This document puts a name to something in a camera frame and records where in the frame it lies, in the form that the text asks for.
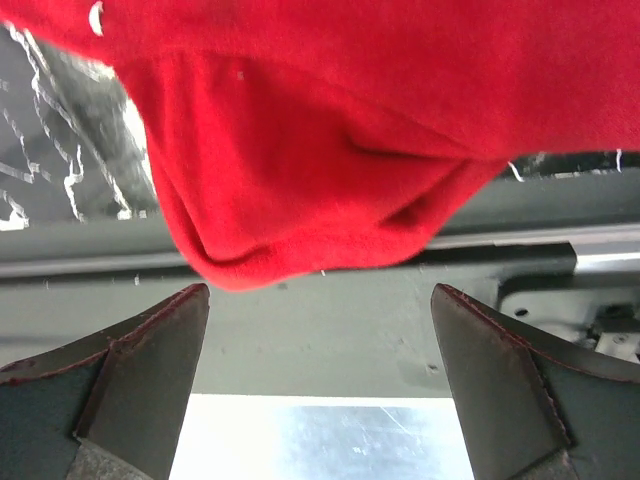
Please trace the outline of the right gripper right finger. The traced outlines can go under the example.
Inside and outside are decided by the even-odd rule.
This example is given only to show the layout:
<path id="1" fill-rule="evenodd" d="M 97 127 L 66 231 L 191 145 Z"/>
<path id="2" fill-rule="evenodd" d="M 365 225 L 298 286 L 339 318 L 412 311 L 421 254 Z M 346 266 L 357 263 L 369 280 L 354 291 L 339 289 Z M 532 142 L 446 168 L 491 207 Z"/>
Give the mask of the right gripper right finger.
<path id="1" fill-rule="evenodd" d="M 636 479 L 639 367 L 445 284 L 431 315 L 477 479 Z"/>

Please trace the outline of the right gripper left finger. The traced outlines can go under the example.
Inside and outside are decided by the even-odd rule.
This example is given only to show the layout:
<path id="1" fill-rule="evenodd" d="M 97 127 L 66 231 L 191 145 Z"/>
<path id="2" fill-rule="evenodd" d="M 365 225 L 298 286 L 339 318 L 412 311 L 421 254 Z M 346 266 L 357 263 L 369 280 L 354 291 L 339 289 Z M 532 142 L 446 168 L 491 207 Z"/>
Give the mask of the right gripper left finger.
<path id="1" fill-rule="evenodd" d="M 4 479 L 169 477 L 209 316 L 190 285 L 1 369 Z"/>

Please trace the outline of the dark red t-shirt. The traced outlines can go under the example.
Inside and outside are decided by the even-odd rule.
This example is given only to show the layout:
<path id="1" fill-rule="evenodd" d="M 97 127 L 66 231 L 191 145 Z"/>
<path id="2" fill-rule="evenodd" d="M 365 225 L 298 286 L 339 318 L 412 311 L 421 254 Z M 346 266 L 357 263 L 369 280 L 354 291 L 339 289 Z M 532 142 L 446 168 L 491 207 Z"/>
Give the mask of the dark red t-shirt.
<path id="1" fill-rule="evenodd" d="M 111 66 L 216 286 L 420 252 L 515 158 L 639 146 L 635 1 L 5 1 Z"/>

